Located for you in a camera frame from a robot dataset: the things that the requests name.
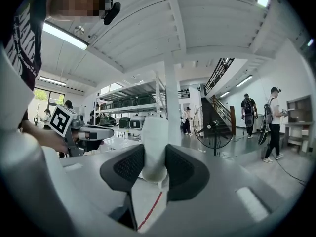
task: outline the stair railing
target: stair railing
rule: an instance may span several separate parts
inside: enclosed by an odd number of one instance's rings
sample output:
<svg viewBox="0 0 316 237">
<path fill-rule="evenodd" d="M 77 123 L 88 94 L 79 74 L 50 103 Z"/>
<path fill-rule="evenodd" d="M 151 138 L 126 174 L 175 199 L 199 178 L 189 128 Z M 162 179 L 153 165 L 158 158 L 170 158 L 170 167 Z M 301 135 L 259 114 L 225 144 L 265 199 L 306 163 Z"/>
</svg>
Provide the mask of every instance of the stair railing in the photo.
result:
<svg viewBox="0 0 316 237">
<path fill-rule="evenodd" d="M 234 106 L 230 106 L 230 109 L 227 109 L 215 96 L 211 98 L 211 104 L 214 107 L 215 111 L 221 116 L 222 120 L 231 130 L 232 134 L 236 135 L 236 116 Z"/>
<path fill-rule="evenodd" d="M 214 86 L 218 83 L 220 78 L 227 71 L 229 66 L 232 64 L 234 59 L 231 58 L 221 58 L 219 59 L 213 74 L 211 75 L 208 82 L 205 84 L 206 95 L 214 88 Z"/>
</svg>

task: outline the white t-shirt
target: white t-shirt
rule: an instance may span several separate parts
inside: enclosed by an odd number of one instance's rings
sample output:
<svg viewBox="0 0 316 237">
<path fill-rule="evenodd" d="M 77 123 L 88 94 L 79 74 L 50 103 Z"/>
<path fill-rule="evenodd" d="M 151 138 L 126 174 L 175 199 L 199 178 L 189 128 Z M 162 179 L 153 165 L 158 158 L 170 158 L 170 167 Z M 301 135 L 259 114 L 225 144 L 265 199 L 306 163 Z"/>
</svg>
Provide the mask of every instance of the white t-shirt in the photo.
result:
<svg viewBox="0 0 316 237">
<path fill-rule="evenodd" d="M 280 104 L 278 103 L 278 99 L 274 98 L 274 99 L 272 99 L 271 104 L 270 104 L 270 110 L 272 112 L 272 118 L 273 118 L 271 124 L 280 124 L 280 121 L 281 121 L 280 117 L 275 116 L 275 107 L 276 106 L 277 106 L 277 109 L 279 110 Z"/>
<path fill-rule="evenodd" d="M 44 118 L 43 118 L 43 121 L 48 122 L 49 119 L 50 119 L 50 116 L 49 116 L 48 114 L 45 114 L 45 116 L 44 116 Z"/>
<path fill-rule="evenodd" d="M 190 111 L 184 111 L 182 114 L 182 122 L 185 123 L 187 121 L 187 119 L 191 118 L 191 113 Z"/>
</svg>

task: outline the white pillar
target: white pillar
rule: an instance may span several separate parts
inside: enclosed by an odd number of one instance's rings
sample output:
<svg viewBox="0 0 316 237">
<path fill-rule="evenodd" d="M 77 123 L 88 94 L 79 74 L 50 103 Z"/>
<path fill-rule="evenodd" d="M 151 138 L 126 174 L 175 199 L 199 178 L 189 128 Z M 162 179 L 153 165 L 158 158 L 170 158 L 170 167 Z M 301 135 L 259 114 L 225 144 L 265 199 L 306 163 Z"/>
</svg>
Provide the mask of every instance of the white pillar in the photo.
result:
<svg viewBox="0 0 316 237">
<path fill-rule="evenodd" d="M 181 136 L 179 118 L 179 99 L 173 57 L 171 52 L 165 53 L 164 55 L 164 70 L 166 76 L 169 144 L 180 146 Z"/>
<path fill-rule="evenodd" d="M 177 90 L 178 90 L 178 91 L 181 90 L 181 89 L 180 89 L 180 82 L 179 82 L 179 81 L 177 81 Z"/>
</svg>

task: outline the red line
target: red line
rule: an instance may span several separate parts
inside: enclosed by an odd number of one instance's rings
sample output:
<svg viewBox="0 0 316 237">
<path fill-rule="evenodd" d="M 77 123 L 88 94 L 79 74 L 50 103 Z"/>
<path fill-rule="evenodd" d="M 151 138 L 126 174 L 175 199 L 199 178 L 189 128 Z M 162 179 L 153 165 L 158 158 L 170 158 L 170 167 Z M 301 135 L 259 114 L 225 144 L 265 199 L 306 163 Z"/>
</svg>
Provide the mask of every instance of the red line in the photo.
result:
<svg viewBox="0 0 316 237">
<path fill-rule="evenodd" d="M 149 213 L 147 214 L 145 220 L 139 225 L 138 230 L 141 229 L 141 227 L 145 224 L 146 220 L 148 220 L 149 216 L 151 215 L 151 213 L 153 212 L 155 206 L 157 205 L 160 197 L 161 197 L 162 192 L 159 193 L 158 198 L 156 199 L 156 202 L 154 203 L 153 207 L 151 208 L 151 210 L 149 211 Z"/>
</svg>

